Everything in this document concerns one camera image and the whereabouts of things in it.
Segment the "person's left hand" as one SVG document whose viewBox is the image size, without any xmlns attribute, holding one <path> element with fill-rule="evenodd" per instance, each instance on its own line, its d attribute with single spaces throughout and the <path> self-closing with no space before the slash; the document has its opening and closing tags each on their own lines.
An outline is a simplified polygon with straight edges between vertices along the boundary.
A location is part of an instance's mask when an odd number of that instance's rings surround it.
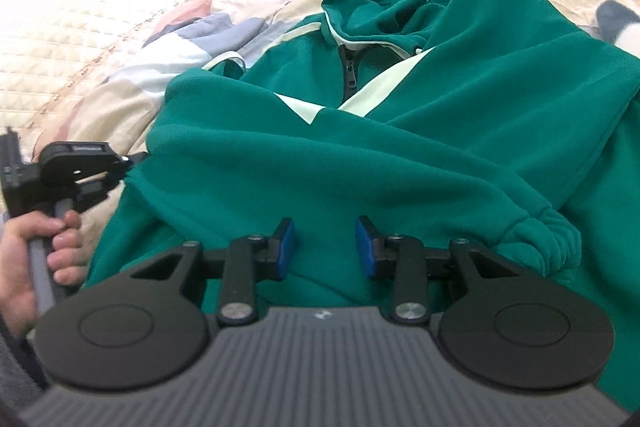
<svg viewBox="0 0 640 427">
<path fill-rule="evenodd" d="M 51 239 L 53 251 L 47 264 L 55 282 L 80 286 L 86 280 L 90 259 L 80 226 L 76 211 L 69 211 L 63 219 L 33 211 L 6 221 L 1 235 L 1 316 L 13 337 L 24 338 L 37 318 L 28 242 L 36 237 Z"/>
</svg>

